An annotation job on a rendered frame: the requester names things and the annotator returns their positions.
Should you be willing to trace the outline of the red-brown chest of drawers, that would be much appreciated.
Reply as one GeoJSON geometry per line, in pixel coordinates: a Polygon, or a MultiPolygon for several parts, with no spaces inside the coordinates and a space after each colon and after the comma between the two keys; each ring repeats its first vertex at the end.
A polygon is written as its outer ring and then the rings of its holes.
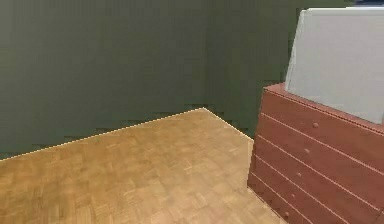
{"type": "Polygon", "coordinates": [[[247,185],[288,224],[384,224],[384,124],[267,86],[247,185]]]}

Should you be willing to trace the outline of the pale grey flat box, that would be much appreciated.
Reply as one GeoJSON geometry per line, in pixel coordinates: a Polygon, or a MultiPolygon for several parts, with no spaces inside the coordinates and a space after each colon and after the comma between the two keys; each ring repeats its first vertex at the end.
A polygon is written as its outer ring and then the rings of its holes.
{"type": "Polygon", "coordinates": [[[384,123],[384,7],[300,12],[285,90],[384,123]]]}

